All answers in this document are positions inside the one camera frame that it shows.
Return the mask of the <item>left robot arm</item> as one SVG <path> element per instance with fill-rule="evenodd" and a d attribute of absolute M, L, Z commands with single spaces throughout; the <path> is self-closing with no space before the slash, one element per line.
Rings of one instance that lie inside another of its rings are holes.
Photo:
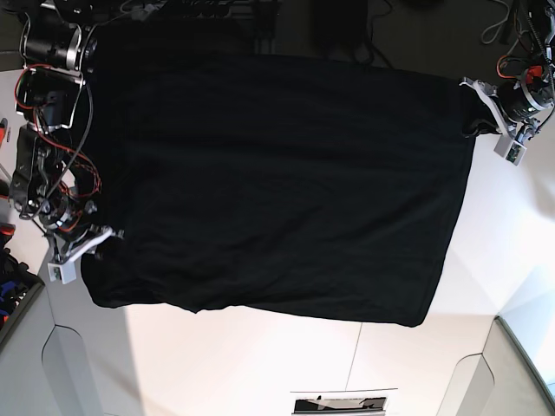
<path fill-rule="evenodd" d="M 487 114 L 471 124 L 471 135 L 497 134 L 494 152 L 517 166 L 526 144 L 554 117 L 554 2 L 500 1 L 505 16 L 484 29 L 480 43 L 510 49 L 495 64 L 502 80 L 492 85 L 464 77 L 459 85 L 478 96 Z"/>

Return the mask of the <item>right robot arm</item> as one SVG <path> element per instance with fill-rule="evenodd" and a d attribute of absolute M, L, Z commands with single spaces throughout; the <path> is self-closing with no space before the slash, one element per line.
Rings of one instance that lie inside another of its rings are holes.
<path fill-rule="evenodd" d="M 14 87 L 25 119 L 17 138 L 9 199 L 21 220 L 40 222 L 49 241 L 51 281 L 71 283 L 78 260 L 116 236 L 92 223 L 101 176 L 83 148 L 94 116 L 88 83 L 97 47 L 96 1 L 3 1 L 23 19 L 23 71 Z"/>

